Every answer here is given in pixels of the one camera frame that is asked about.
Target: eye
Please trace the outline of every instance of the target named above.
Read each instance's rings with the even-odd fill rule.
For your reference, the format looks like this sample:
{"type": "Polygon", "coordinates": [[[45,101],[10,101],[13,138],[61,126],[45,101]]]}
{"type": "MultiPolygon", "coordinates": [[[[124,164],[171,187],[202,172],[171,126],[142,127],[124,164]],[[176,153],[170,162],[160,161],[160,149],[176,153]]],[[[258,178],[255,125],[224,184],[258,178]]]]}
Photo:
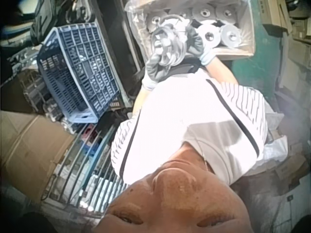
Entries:
{"type": "Polygon", "coordinates": [[[124,212],[118,213],[118,212],[114,212],[113,215],[118,217],[122,221],[130,223],[130,224],[140,225],[140,224],[143,223],[143,221],[140,219],[140,217],[135,215],[135,214],[133,214],[133,213],[124,213],[124,212]]]}
{"type": "Polygon", "coordinates": [[[198,227],[213,227],[217,225],[221,225],[224,222],[232,220],[233,217],[229,216],[214,216],[214,217],[207,217],[204,220],[200,221],[197,226],[198,227]]]}
{"type": "Polygon", "coordinates": [[[129,219],[128,217],[118,217],[119,219],[121,219],[124,222],[128,222],[128,223],[133,223],[131,219],[129,219]]]}

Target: white glove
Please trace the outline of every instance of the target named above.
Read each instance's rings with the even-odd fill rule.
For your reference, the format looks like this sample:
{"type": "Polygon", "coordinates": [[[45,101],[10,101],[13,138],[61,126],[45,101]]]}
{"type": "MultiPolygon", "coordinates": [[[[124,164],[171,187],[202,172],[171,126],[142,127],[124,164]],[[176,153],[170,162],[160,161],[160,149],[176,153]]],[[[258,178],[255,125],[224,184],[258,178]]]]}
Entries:
{"type": "Polygon", "coordinates": [[[146,62],[145,76],[142,79],[142,86],[146,90],[152,91],[155,86],[169,73],[170,67],[160,66],[160,60],[160,55],[153,54],[149,61],[146,62]]]}
{"type": "Polygon", "coordinates": [[[186,30],[188,33],[188,52],[199,58],[202,65],[207,66],[216,55],[213,53],[211,47],[204,43],[192,26],[188,26],[186,30]]]}

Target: metal rack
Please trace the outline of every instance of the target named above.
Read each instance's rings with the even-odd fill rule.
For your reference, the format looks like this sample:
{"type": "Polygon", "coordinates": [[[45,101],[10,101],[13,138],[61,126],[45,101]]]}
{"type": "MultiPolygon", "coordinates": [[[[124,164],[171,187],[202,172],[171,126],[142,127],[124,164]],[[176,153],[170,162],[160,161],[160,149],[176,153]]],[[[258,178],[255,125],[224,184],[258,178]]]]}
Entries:
{"type": "Polygon", "coordinates": [[[42,200],[56,201],[91,217],[102,216],[128,186],[115,174],[110,160],[110,142],[116,129],[116,125],[104,130],[84,125],[56,167],[42,200]]]}

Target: metal part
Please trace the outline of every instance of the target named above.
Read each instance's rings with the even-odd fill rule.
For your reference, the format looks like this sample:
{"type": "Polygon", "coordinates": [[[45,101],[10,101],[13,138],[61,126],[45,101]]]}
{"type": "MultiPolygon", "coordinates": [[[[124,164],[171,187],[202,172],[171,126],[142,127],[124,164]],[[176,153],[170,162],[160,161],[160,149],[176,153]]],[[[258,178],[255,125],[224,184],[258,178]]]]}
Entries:
{"type": "Polygon", "coordinates": [[[224,24],[237,23],[237,13],[232,6],[217,6],[216,17],[224,24]]]}
{"type": "Polygon", "coordinates": [[[86,160],[88,159],[88,156],[89,156],[91,150],[93,149],[95,143],[97,143],[97,140],[98,140],[100,134],[101,134],[101,131],[98,132],[98,134],[97,134],[96,138],[94,139],[92,145],[90,146],[90,148],[88,149],[86,155],[85,155],[84,158],[83,158],[83,161],[82,161],[82,163],[81,163],[81,165],[80,165],[80,167],[79,167],[79,170],[78,170],[78,172],[77,172],[77,174],[76,174],[76,179],[74,180],[74,183],[73,183],[73,185],[72,185],[70,194],[69,194],[69,196],[68,196],[67,204],[70,204],[70,202],[71,202],[71,197],[72,197],[72,193],[73,193],[73,191],[74,191],[74,188],[76,187],[76,184],[77,184],[77,182],[78,182],[78,180],[79,180],[79,177],[80,177],[80,175],[81,175],[81,172],[82,172],[82,170],[83,170],[83,167],[85,166],[85,164],[86,164],[86,162],[87,162],[86,160]]]}
{"type": "Polygon", "coordinates": [[[153,33],[156,30],[156,28],[159,26],[160,21],[165,16],[167,16],[167,13],[165,11],[150,12],[147,15],[146,23],[150,33],[153,33]]]}
{"type": "Polygon", "coordinates": [[[220,36],[222,44],[229,48],[236,48],[242,42],[240,30],[232,24],[222,26],[220,36]]]}
{"type": "Polygon", "coordinates": [[[193,18],[202,24],[215,23],[217,18],[215,8],[209,4],[198,4],[192,9],[193,18]]]}
{"type": "Polygon", "coordinates": [[[186,26],[189,20],[178,15],[165,16],[151,36],[152,51],[162,55],[161,66],[171,67],[182,62],[187,51],[186,26]]]}
{"type": "Polygon", "coordinates": [[[78,130],[79,124],[70,122],[66,117],[63,117],[60,123],[70,134],[75,134],[78,130]]]}
{"type": "Polygon", "coordinates": [[[190,8],[172,8],[169,11],[169,15],[178,15],[181,16],[182,18],[192,20],[192,11],[190,8]]]}
{"type": "MultiPolygon", "coordinates": [[[[100,145],[98,146],[98,149],[96,150],[94,156],[93,156],[93,159],[90,161],[90,165],[87,169],[87,172],[83,178],[83,181],[82,181],[82,190],[85,191],[86,188],[87,188],[87,185],[90,181],[90,178],[92,176],[92,173],[93,173],[93,170],[94,168],[96,167],[98,161],[99,161],[99,158],[100,156],[102,155],[103,153],[103,150],[105,148],[105,146],[107,145],[108,141],[110,140],[111,136],[114,134],[114,132],[116,131],[116,126],[115,125],[112,125],[109,129],[109,131],[105,134],[104,138],[102,139],[100,145]]],[[[77,203],[80,203],[82,197],[78,197],[78,200],[77,200],[77,203]]]]}
{"type": "Polygon", "coordinates": [[[92,135],[93,131],[95,130],[95,128],[96,128],[96,126],[94,125],[93,128],[88,132],[86,140],[83,141],[83,144],[82,144],[82,146],[80,147],[80,149],[79,149],[77,155],[74,157],[74,159],[73,159],[73,161],[72,161],[72,163],[71,163],[71,165],[70,165],[70,169],[69,169],[69,172],[68,172],[68,176],[67,176],[67,178],[66,178],[66,180],[65,180],[65,183],[64,183],[64,185],[63,185],[63,187],[62,187],[62,190],[61,190],[61,192],[60,192],[60,194],[59,194],[58,201],[60,201],[61,198],[63,197],[65,188],[66,188],[67,183],[68,183],[68,181],[69,181],[69,179],[70,179],[70,176],[71,176],[71,174],[72,174],[72,172],[73,172],[73,169],[74,169],[74,167],[75,167],[75,165],[76,165],[76,163],[77,163],[77,161],[78,161],[78,159],[79,159],[79,157],[80,157],[80,155],[81,155],[82,149],[84,148],[84,146],[86,145],[86,143],[87,143],[87,142],[89,141],[89,139],[91,138],[91,135],[92,135]]]}
{"type": "Polygon", "coordinates": [[[214,48],[220,44],[220,32],[219,28],[214,25],[202,25],[196,31],[201,36],[202,40],[205,44],[207,44],[210,48],[214,48]]]}
{"type": "Polygon", "coordinates": [[[34,69],[26,69],[17,76],[25,99],[36,112],[42,111],[42,104],[51,97],[42,76],[34,69]]]}
{"type": "Polygon", "coordinates": [[[59,121],[63,117],[62,110],[53,98],[50,98],[42,105],[45,116],[52,122],[59,121]]]}

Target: shirt sleeve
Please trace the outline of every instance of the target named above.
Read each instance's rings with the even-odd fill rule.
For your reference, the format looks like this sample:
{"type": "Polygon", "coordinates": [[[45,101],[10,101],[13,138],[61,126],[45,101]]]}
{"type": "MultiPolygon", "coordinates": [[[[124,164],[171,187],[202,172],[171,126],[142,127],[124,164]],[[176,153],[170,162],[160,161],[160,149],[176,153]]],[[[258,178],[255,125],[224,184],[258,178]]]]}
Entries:
{"type": "Polygon", "coordinates": [[[137,120],[138,115],[136,114],[131,119],[122,122],[112,142],[111,164],[118,176],[120,176],[120,168],[137,120]]]}
{"type": "Polygon", "coordinates": [[[222,82],[225,95],[252,122],[265,143],[268,134],[268,124],[265,117],[265,100],[258,90],[234,83],[222,82]]]}

